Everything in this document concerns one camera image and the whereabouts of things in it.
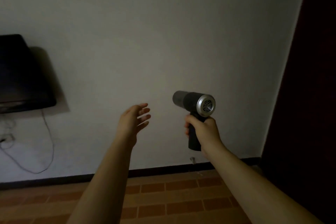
dark wooden door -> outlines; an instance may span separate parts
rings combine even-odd
[[[261,168],[336,223],[336,0],[303,0]]]

black baseboard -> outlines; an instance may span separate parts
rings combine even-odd
[[[242,158],[249,166],[258,165],[260,158]],[[179,166],[169,166],[169,167],[154,167],[145,169],[135,169],[128,171],[128,178],[141,177],[141,176],[152,176],[152,175],[167,175],[167,174],[177,174],[177,173],[187,173],[195,171],[204,171],[215,169],[210,162],[197,163],[197,164],[186,164]],[[6,189],[20,189],[28,187],[40,187],[40,186],[50,186],[50,185],[61,185],[70,183],[81,183],[91,181],[94,174],[88,175],[74,175],[66,177],[55,177],[39,180],[27,180],[18,182],[4,182],[0,183],[0,190]]]

black television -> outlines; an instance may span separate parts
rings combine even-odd
[[[0,113],[55,104],[52,90],[23,37],[0,35]]]

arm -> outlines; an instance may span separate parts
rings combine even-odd
[[[147,105],[132,106],[121,115],[115,139],[67,224],[119,223],[131,152],[137,133],[151,117],[148,114],[138,118],[149,112]]]
[[[216,168],[253,224],[322,223],[226,149],[213,118],[203,123],[189,115],[185,120],[186,128],[189,123],[195,127],[202,152]]]

floor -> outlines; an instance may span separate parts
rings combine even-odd
[[[64,224],[87,183],[0,191],[0,224]],[[127,181],[121,224],[249,224],[215,170]]]

